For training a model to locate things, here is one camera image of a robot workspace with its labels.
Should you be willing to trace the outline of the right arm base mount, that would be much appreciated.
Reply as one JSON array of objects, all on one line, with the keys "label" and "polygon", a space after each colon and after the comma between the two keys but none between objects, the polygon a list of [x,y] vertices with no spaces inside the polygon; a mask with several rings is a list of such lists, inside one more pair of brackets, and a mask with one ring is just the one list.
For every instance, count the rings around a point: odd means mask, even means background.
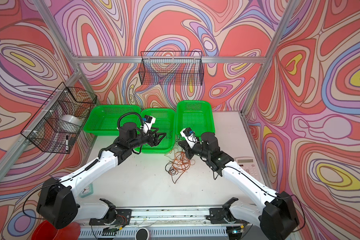
[{"label": "right arm base mount", "polygon": [[209,215],[206,216],[206,220],[210,221],[212,224],[241,224],[246,226],[248,222],[244,220],[238,220],[233,217],[229,210],[220,208],[210,208]]}]

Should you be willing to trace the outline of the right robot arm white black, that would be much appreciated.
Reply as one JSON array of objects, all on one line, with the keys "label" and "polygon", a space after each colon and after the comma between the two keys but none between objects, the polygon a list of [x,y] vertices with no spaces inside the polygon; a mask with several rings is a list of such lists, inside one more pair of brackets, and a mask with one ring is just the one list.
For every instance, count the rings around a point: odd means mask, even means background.
[{"label": "right robot arm white black", "polygon": [[198,156],[219,176],[231,181],[254,203],[240,204],[231,198],[223,205],[227,221],[243,220],[259,227],[269,240],[285,240],[300,224],[292,196],[262,184],[247,173],[230,155],[219,147],[215,133],[205,132],[196,137],[191,128],[181,130],[184,140],[179,146],[191,160]]}]

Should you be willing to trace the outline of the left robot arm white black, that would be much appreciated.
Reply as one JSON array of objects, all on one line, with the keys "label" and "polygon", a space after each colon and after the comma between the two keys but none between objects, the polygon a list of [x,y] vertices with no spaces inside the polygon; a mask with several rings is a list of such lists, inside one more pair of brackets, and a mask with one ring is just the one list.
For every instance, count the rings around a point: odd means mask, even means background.
[{"label": "left robot arm white black", "polygon": [[140,114],[137,117],[140,126],[134,122],[122,124],[118,120],[119,136],[111,145],[102,148],[94,160],[71,174],[45,181],[37,213],[58,230],[85,219],[94,219],[104,225],[115,224],[118,213],[113,203],[100,199],[97,203],[84,204],[79,200],[80,193],[101,175],[119,166],[132,154],[137,154],[136,148],[141,149],[144,145],[156,147],[166,137],[166,133],[160,133],[153,126],[155,117],[142,117]]}]

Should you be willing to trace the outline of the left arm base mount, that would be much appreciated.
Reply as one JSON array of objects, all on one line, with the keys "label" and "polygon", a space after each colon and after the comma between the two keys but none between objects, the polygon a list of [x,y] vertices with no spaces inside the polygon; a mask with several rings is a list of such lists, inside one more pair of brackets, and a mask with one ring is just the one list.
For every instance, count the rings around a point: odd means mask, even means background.
[{"label": "left arm base mount", "polygon": [[116,209],[109,211],[102,219],[90,219],[90,226],[126,226],[130,224],[132,209]]}]

